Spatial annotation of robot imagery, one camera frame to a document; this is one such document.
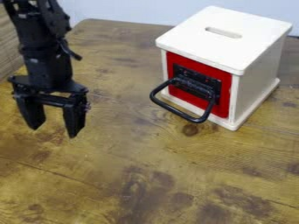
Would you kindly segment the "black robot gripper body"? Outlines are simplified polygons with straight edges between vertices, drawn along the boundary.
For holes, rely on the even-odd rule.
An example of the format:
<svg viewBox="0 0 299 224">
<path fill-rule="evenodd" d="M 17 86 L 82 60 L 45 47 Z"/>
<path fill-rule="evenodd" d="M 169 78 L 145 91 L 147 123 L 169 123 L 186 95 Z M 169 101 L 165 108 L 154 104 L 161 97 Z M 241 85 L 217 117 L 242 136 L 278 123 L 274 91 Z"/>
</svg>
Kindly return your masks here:
<svg viewBox="0 0 299 224">
<path fill-rule="evenodd" d="M 19 107 L 86 107 L 89 89 L 73 79 L 69 50 L 58 43 L 21 45 L 27 75 L 13 76 Z"/>
</svg>

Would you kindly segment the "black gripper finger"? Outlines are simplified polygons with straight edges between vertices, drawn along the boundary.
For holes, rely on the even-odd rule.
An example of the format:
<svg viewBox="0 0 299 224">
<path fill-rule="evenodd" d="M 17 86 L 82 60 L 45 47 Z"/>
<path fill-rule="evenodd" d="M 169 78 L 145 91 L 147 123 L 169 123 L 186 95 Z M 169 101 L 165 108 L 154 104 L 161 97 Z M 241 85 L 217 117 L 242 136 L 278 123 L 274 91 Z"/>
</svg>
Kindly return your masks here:
<svg viewBox="0 0 299 224">
<path fill-rule="evenodd" d="M 39 95 L 15 94 L 17 105 L 29 127 L 38 130 L 46 122 L 43 103 Z"/>
<path fill-rule="evenodd" d="M 63 106 L 63 119 L 70 138 L 74 138 L 86 127 L 86 117 L 90 111 L 90 102 L 86 97 L 73 98 Z"/>
</svg>

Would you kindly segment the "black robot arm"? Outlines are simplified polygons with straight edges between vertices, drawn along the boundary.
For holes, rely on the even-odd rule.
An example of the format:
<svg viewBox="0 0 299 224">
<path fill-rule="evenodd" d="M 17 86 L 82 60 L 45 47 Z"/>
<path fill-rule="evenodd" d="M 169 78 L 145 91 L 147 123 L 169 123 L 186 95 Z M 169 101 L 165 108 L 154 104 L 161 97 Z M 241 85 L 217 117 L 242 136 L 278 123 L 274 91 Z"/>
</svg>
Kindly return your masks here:
<svg viewBox="0 0 299 224">
<path fill-rule="evenodd" d="M 14 23 L 26 75 L 9 78 L 14 98 L 27 125 L 37 130 L 46 122 L 45 107 L 63 110 L 69 135 L 86 126 L 89 88 L 73 79 L 73 60 L 81 60 L 69 45 L 71 17 L 58 0 L 0 0 Z"/>
</svg>

